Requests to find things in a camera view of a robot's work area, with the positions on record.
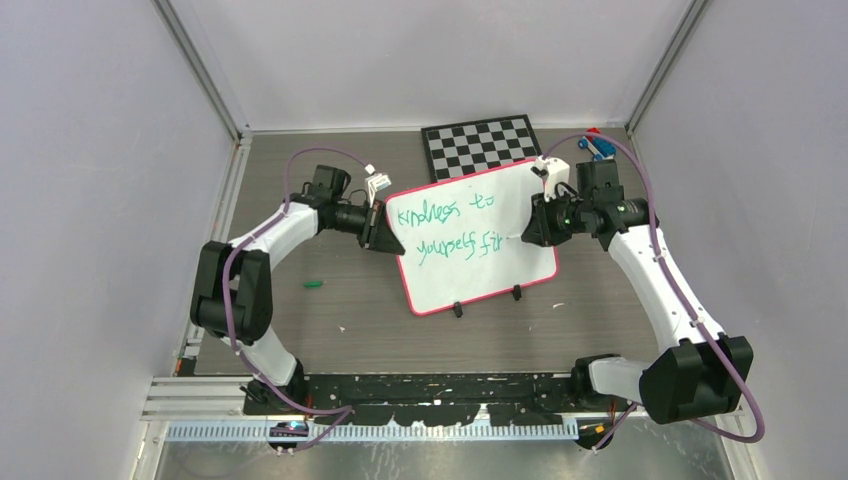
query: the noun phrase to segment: floor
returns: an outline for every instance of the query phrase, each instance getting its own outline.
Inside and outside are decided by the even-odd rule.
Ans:
[[[546,148],[577,131],[536,133]],[[622,129],[604,133],[627,141]],[[386,194],[429,183],[418,132],[259,135],[248,158],[231,236],[249,231],[279,206],[284,162],[314,145],[356,153],[388,173],[393,185]],[[572,165],[589,160],[576,142],[555,153]],[[626,195],[643,196],[635,169],[623,155],[618,159]],[[319,163],[350,172],[351,189],[363,182],[364,172],[354,162],[315,153],[292,167],[292,189],[310,180]],[[559,275],[525,289],[519,302],[504,295],[466,306],[461,319],[451,312],[417,317],[409,311],[394,257],[360,250],[351,235],[322,232],[273,272],[273,327],[313,373],[567,371],[579,357],[613,352],[654,360],[651,325],[609,255],[588,236],[558,248]],[[324,285],[304,289],[303,282],[311,280]],[[232,351],[208,336],[195,371],[244,372]]]
[[[195,478],[732,479],[721,440],[692,423],[628,419],[597,456],[574,442],[444,442],[320,445],[277,457],[259,443],[165,444],[159,480]]]

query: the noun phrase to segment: red whiteboard border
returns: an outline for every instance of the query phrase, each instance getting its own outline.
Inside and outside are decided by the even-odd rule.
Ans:
[[[496,170],[504,170],[506,168],[517,167],[519,165],[524,165],[524,164],[526,164],[528,162],[532,162],[532,161],[534,161],[534,159],[528,158],[526,160],[521,160],[521,161],[512,163],[510,165],[504,165],[502,167],[490,168],[490,169],[484,170],[482,172],[470,173],[468,175],[463,175],[461,177],[451,178],[450,180],[445,180],[444,182],[431,183],[429,185],[422,185],[420,187],[415,187],[415,188],[412,188],[410,190],[404,190],[403,192],[393,193],[393,194],[389,195],[388,197],[386,197],[386,202],[385,202],[386,208],[388,208],[389,201],[391,201],[393,198],[396,198],[396,197],[402,197],[404,195],[408,195],[408,194],[414,193],[414,192],[419,192],[421,190],[427,190],[429,188],[438,187],[438,186],[441,186],[441,185],[447,185],[448,183],[459,182],[459,181],[465,180],[467,178],[476,177],[478,175],[485,175],[487,173],[491,173],[491,172],[494,172]],[[386,212],[386,213],[387,213],[386,220],[389,222],[389,228],[392,228],[391,215],[388,215],[388,212]],[[556,268],[554,269],[554,273],[550,277],[545,277],[545,278],[541,278],[539,280],[534,280],[532,282],[523,283],[523,284],[521,284],[522,287],[529,287],[531,285],[537,285],[537,284],[540,284],[540,283],[544,283],[544,282],[547,282],[548,280],[551,280],[552,278],[557,276],[557,274],[559,273],[559,252],[557,252],[556,247],[551,247],[551,248],[554,249],[554,264],[556,265]],[[415,308],[412,306],[412,300],[410,299],[410,296],[409,296],[409,286],[406,284],[406,275],[403,273],[403,264],[400,262],[400,257],[401,257],[400,255],[397,255],[396,259],[397,259],[397,262],[398,262],[398,269],[400,270],[400,278],[403,281],[403,293],[406,294],[406,304],[409,305],[409,310],[412,311],[412,313],[414,313],[415,315],[417,315],[419,317],[424,317],[424,316],[427,316],[427,315],[432,315],[434,313],[444,312],[445,310],[450,310],[450,309],[453,308],[453,305],[447,305],[445,307],[435,308],[433,310],[428,310],[426,312],[419,312],[419,311],[415,310]],[[512,287],[504,289],[504,290],[499,290],[497,292],[487,293],[485,295],[481,295],[479,297],[474,297],[470,300],[465,300],[464,302],[460,302],[460,303],[462,305],[467,305],[469,303],[477,302],[477,301],[480,301],[480,300],[485,300],[487,298],[495,297],[497,295],[503,295],[503,294],[509,293],[511,291],[512,291]]]

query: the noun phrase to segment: gray wood surface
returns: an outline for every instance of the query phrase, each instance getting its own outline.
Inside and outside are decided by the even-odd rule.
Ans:
[[[547,148],[574,132],[536,134]],[[621,129],[605,133],[626,141]],[[314,145],[348,150],[388,173],[393,185],[382,198],[429,183],[417,132],[260,135],[245,169],[231,237],[274,212],[283,198],[285,161]],[[576,141],[555,154],[571,165],[589,160]],[[622,154],[617,158],[627,196],[644,195],[636,171]],[[292,188],[310,180],[319,163],[350,172],[351,190],[362,185],[364,172],[356,163],[314,153],[292,167]],[[601,353],[656,358],[656,339],[633,288],[597,241],[579,236],[558,248],[558,276],[524,289],[519,302],[503,295],[465,306],[461,319],[452,312],[417,317],[409,311],[393,256],[360,250],[352,235],[322,232],[274,270],[273,327],[313,373],[567,371],[575,359]],[[309,280],[323,280],[324,286],[304,289]],[[553,308],[557,303],[563,305]],[[242,372],[229,347],[205,337],[196,373]]]

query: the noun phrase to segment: blue and red object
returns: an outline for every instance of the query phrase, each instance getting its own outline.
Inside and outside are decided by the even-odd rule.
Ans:
[[[601,133],[601,131],[597,128],[590,128],[586,131],[589,133]],[[615,158],[615,147],[613,144],[597,137],[582,137],[577,141],[577,146],[580,147],[581,150],[588,149],[592,152],[592,160],[596,162],[600,160],[612,160]]]

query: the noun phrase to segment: black and white checkered board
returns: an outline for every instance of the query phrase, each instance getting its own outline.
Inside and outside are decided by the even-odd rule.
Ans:
[[[541,153],[527,115],[428,127],[421,135],[433,183]]]

